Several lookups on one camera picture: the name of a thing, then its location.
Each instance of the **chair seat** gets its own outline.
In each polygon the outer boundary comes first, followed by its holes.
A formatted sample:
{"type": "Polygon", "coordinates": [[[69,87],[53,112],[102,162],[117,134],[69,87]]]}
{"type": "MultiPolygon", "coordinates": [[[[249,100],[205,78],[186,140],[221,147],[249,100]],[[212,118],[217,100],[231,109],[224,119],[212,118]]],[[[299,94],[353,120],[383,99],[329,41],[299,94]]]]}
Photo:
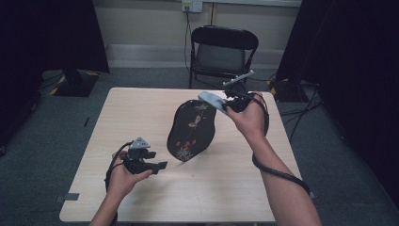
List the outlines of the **chair seat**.
{"type": "Polygon", "coordinates": [[[245,51],[201,44],[194,62],[196,71],[243,74],[245,51]]]}

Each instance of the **black chair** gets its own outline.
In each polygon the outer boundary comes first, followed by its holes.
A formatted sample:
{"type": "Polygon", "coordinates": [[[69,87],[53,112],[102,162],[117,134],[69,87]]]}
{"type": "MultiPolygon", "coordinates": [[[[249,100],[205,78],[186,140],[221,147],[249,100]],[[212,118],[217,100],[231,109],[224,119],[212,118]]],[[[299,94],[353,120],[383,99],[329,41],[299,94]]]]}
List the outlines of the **black chair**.
{"type": "Polygon", "coordinates": [[[247,30],[215,25],[196,28],[191,34],[189,88],[197,74],[236,78],[248,73],[258,44],[258,38],[247,30]]]}

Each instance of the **black stand base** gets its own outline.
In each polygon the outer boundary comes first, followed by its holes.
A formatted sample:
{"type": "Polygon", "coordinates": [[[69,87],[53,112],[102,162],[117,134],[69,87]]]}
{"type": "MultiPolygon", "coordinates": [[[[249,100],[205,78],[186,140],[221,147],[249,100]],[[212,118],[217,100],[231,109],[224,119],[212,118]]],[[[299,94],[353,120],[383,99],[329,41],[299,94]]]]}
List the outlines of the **black stand base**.
{"type": "Polygon", "coordinates": [[[62,77],[56,87],[53,89],[54,96],[70,96],[70,97],[88,97],[98,79],[98,75],[89,75],[80,73],[82,83],[78,86],[71,86],[65,77],[62,77]]]}
{"type": "Polygon", "coordinates": [[[276,102],[307,103],[309,101],[308,96],[300,85],[294,86],[286,81],[270,81],[267,85],[276,102]]]}

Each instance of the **table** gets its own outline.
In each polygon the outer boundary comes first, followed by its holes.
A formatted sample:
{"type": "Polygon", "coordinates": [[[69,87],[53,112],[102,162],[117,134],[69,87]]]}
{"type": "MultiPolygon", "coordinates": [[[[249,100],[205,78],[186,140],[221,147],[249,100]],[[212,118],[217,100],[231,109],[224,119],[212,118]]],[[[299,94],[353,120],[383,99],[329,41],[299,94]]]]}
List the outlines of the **table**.
{"type": "MultiPolygon", "coordinates": [[[[121,145],[143,137],[157,152],[153,160],[168,161],[157,175],[140,182],[123,200],[119,222],[266,222],[275,221],[252,151],[230,118],[217,111],[215,137],[202,153],[183,163],[167,150],[177,108],[198,99],[202,90],[113,88],[93,130],[76,172],[60,219],[88,222],[105,196],[104,178],[111,154],[121,145]]],[[[220,90],[207,90],[223,98],[220,90]]],[[[267,138],[277,154],[300,178],[294,154],[273,96],[264,92],[270,114],[267,138]]]]}

